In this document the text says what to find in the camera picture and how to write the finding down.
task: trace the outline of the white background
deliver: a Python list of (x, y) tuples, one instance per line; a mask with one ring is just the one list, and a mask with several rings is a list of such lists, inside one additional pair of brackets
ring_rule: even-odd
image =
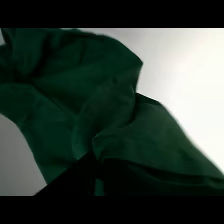
[[(136, 53), (144, 62), (137, 92), (163, 103), (224, 171), (224, 29), (82, 30), (110, 35)], [(22, 134), (0, 115), (0, 195), (33, 195), (44, 186)]]

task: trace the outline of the green fabric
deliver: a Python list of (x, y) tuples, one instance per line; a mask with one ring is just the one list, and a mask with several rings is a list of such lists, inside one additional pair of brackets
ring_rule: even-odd
[(224, 189), (223, 174), (168, 111), (135, 92), (142, 62), (123, 44), (78, 29), (2, 34), (0, 113), (20, 128), (47, 183), (93, 152), (101, 164), (118, 159), (156, 172), (160, 188)]

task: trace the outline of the white wall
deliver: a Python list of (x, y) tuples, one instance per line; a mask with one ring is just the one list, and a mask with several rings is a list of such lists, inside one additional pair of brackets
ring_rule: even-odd
[[(224, 29), (82, 30), (115, 37), (135, 52), (144, 62), (137, 91), (162, 102), (224, 171)], [(0, 117), (0, 195), (32, 195), (45, 184), (21, 139)]]

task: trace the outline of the white surface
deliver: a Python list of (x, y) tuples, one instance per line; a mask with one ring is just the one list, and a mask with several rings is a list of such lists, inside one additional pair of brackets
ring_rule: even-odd
[[(224, 29), (82, 30), (110, 35), (136, 53), (144, 62), (137, 91), (162, 102), (224, 171)], [(19, 131), (0, 118), (0, 195), (32, 195), (43, 178)]]

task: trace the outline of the green garment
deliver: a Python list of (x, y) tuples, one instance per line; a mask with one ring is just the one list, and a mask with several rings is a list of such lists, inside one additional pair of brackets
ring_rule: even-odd
[[(135, 92), (142, 62), (123, 44), (78, 29), (2, 34), (0, 113), (19, 127), (47, 183), (92, 152), (100, 164), (132, 164), (151, 193), (223, 194), (223, 174), (159, 102)], [(107, 184), (125, 191), (121, 179)]]

